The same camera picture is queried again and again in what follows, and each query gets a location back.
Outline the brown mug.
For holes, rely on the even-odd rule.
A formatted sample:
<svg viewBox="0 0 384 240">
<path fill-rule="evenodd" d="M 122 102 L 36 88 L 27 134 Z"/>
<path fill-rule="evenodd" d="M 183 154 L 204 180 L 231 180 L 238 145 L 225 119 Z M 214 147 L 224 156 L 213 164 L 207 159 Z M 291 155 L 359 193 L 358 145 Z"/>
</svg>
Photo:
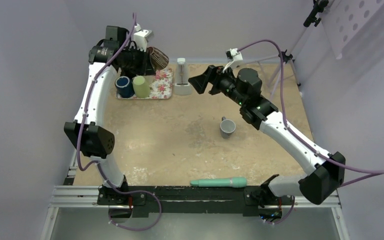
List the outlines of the brown mug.
<svg viewBox="0 0 384 240">
<path fill-rule="evenodd" d="M 168 66 L 170 59 L 162 50 L 150 46 L 147 48 L 147 51 L 151 65 L 156 71 L 163 70 Z"/>
</svg>

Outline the green mug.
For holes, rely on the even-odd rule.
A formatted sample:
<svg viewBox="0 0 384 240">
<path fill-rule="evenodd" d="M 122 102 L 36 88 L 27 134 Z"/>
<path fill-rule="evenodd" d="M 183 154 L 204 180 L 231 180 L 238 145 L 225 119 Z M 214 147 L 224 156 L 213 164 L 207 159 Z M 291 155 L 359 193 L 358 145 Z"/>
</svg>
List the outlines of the green mug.
<svg viewBox="0 0 384 240">
<path fill-rule="evenodd" d="M 143 76 L 135 76 L 132 80 L 134 94 L 137 98 L 148 98 L 151 89 L 147 79 Z"/>
</svg>

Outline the grey mug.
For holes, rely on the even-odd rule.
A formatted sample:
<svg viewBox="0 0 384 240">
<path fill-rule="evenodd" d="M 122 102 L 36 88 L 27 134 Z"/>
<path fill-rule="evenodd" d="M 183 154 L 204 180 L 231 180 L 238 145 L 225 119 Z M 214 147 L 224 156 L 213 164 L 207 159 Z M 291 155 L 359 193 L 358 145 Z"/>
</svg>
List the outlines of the grey mug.
<svg viewBox="0 0 384 240">
<path fill-rule="evenodd" d="M 228 139 L 236 130 L 236 123 L 227 119 L 225 116 L 221 118 L 219 125 L 220 135 L 223 139 Z"/>
</svg>

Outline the teal cylindrical tool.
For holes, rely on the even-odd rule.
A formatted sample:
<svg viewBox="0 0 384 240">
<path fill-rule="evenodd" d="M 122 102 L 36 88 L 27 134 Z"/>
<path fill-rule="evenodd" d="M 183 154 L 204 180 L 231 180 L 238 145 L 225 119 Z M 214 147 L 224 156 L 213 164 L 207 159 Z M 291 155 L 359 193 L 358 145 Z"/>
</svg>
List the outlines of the teal cylindrical tool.
<svg viewBox="0 0 384 240">
<path fill-rule="evenodd" d="M 191 180 L 189 183 L 201 188 L 244 188 L 248 185 L 245 177 L 205 178 Z"/>
</svg>

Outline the perforated music stand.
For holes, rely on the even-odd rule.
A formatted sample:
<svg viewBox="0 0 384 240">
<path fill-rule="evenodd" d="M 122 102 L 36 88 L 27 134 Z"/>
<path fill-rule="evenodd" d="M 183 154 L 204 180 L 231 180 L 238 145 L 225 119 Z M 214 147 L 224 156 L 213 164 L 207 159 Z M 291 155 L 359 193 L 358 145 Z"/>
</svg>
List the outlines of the perforated music stand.
<svg viewBox="0 0 384 240">
<path fill-rule="evenodd" d="M 384 82 L 384 0 L 317 0 L 289 50 L 303 101 L 345 95 L 360 80 Z"/>
</svg>

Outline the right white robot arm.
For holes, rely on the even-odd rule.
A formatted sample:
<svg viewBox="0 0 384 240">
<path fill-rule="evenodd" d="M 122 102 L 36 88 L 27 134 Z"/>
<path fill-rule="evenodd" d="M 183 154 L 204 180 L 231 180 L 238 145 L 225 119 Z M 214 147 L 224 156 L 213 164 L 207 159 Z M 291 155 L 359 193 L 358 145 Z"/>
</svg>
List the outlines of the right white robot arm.
<svg viewBox="0 0 384 240">
<path fill-rule="evenodd" d="M 208 84 L 209 94 L 224 94 L 240 106 L 242 118 L 256 130 L 266 134 L 289 153 L 304 171 L 302 176 L 273 175 L 260 186 L 260 203 L 272 204 L 283 196 L 303 196 L 320 205 L 344 181 L 346 163 L 340 152 L 328 152 L 299 132 L 268 99 L 262 96 L 262 80 L 252 68 L 243 68 L 234 75 L 233 70 L 210 65 L 204 73 L 191 77 L 188 82 L 198 94 Z"/>
</svg>

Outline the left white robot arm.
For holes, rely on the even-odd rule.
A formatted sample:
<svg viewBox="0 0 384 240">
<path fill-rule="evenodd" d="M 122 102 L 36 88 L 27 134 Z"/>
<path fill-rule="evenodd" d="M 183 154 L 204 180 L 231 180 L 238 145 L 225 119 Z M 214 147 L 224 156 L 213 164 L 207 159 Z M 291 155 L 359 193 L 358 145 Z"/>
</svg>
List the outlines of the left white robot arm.
<svg viewBox="0 0 384 240">
<path fill-rule="evenodd" d="M 155 74 L 148 49 L 153 34 L 137 23 L 131 30 L 106 27 L 105 37 L 88 53 L 88 80 L 78 112 L 63 128 L 76 150 L 78 169 L 83 172 L 96 166 L 102 178 L 101 196 L 118 205 L 128 201 L 131 191 L 112 153 L 115 135 L 104 128 L 105 107 L 119 70 L 130 75 Z"/>
</svg>

